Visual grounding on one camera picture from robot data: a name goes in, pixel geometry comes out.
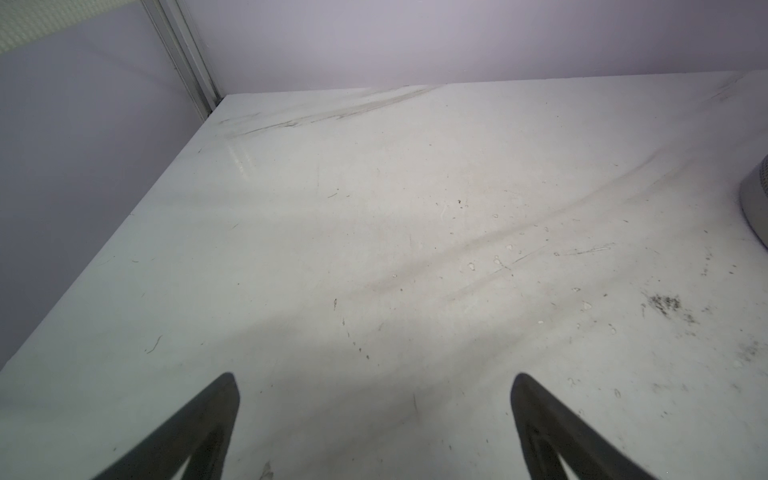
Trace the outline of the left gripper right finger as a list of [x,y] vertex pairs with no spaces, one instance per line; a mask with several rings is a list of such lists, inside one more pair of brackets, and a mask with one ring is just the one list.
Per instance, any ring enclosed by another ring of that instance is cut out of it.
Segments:
[[533,479],[654,477],[623,455],[532,376],[518,374],[510,404],[522,454]]

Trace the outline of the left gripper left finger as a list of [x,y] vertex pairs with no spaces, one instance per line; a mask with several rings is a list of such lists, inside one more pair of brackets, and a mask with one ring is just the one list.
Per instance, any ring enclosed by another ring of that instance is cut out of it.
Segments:
[[235,376],[226,372],[96,477],[221,478],[239,405]]

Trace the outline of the grey mesh waste bin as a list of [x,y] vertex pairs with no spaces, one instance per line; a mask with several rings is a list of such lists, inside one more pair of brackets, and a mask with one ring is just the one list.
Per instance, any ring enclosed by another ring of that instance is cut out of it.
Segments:
[[765,156],[743,179],[739,188],[739,203],[744,218],[756,238],[768,245],[767,164]]

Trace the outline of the aluminium frame corner post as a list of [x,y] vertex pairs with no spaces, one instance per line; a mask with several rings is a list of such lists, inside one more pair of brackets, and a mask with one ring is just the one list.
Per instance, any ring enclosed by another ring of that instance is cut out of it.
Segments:
[[195,109],[207,119],[224,95],[206,60],[200,37],[185,1],[141,0]]

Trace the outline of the lower white mesh shelf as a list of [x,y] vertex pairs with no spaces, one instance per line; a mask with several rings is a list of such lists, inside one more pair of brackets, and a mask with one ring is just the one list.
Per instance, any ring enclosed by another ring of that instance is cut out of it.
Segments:
[[1,53],[10,52],[132,0],[1,0]]

